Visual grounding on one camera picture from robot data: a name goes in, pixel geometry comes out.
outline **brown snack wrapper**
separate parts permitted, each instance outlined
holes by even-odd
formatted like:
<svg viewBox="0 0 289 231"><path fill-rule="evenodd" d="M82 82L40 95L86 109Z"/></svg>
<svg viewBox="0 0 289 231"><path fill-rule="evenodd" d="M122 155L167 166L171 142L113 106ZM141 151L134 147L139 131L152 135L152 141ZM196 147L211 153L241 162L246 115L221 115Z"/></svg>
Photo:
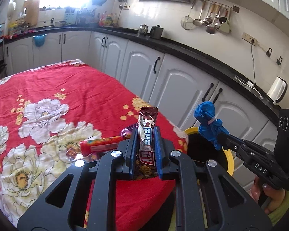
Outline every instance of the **brown snack wrapper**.
<svg viewBox="0 0 289 231"><path fill-rule="evenodd" d="M158 108L142 107L138 117L139 153L137 154L134 179L157 177L154 158L153 128L155 127Z"/></svg>

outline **human hand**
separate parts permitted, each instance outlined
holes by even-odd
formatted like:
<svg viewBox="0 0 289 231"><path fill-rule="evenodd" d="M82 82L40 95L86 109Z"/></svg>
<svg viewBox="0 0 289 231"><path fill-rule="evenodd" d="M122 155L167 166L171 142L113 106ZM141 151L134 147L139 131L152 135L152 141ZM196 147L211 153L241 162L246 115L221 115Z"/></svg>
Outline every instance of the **human hand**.
<svg viewBox="0 0 289 231"><path fill-rule="evenodd" d="M272 198L270 204L264 210L266 214L270 214L274 210L276 210L283 202L285 198L285 190L284 189L275 190L266 183L262 185L262 188L263 188L263 192L265 193L265 195ZM260 185L260 179L258 176L256 176L254 179L254 185L251 188L250 194L251 194L251 197L257 203L258 203L261 192L262 190L261 190L261 185Z"/></svg>

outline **black countertop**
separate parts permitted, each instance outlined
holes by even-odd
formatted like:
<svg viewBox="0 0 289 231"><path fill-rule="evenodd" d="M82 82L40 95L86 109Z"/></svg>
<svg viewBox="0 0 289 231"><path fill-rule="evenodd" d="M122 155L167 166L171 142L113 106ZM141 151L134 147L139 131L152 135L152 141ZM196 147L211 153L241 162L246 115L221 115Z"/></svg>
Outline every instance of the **black countertop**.
<svg viewBox="0 0 289 231"><path fill-rule="evenodd" d="M36 32L26 33L17 38L11 40L5 40L5 44L10 42L31 37L39 34L65 32L65 31L79 31L79 30L90 30L97 31L109 35L114 35L134 41L136 43L145 45L147 47L158 50L162 53L168 53L179 59L182 59L191 65L200 68L201 70L207 72L213 77L217 78L221 82L225 83L231 87L234 91L242 95L249 102L255 105L264 115L266 115L270 121L272 121L276 126L278 124L279 106L275 106L273 101L266 95L266 93L256 86L263 100L259 98L259 95L255 92L247 90L243 87L236 79L235 76L240 77L244 81L248 81L244 75L231 68L227 64L217 60L216 58L207 55L199 50L186 46L184 44L178 43L176 41L169 40L167 38L162 38L161 40L155 40L149 36L143 37L138 36L137 31L128 28L112 28L112 27L98 27L96 24L93 25L78 25L78 26L65 26L61 28L38 28Z"/></svg>

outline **white kettle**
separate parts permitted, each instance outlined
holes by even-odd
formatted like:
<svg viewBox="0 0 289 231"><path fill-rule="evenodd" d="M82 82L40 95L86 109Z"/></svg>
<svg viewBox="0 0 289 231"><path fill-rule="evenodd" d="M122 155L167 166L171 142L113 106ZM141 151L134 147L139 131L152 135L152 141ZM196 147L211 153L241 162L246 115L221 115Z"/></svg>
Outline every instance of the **white kettle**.
<svg viewBox="0 0 289 231"><path fill-rule="evenodd" d="M277 105L277 103L283 99L287 88L287 82L280 77L276 77L275 82L267 93L267 95L273 100L274 105Z"/></svg>

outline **silver teapot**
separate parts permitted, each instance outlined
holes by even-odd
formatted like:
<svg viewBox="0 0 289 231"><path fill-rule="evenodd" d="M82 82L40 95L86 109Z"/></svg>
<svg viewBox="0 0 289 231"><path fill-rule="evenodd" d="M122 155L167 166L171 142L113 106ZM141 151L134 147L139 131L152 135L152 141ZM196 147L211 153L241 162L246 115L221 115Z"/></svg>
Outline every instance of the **silver teapot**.
<svg viewBox="0 0 289 231"><path fill-rule="evenodd" d="M148 26L146 24L140 25L138 29L138 35L140 36L146 36L148 33Z"/></svg>

